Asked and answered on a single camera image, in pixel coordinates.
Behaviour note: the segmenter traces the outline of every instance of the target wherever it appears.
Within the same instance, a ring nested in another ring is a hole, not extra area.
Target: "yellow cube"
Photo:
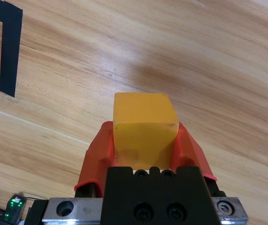
[[[167,95],[116,93],[113,126],[117,166],[169,169],[179,120]]]

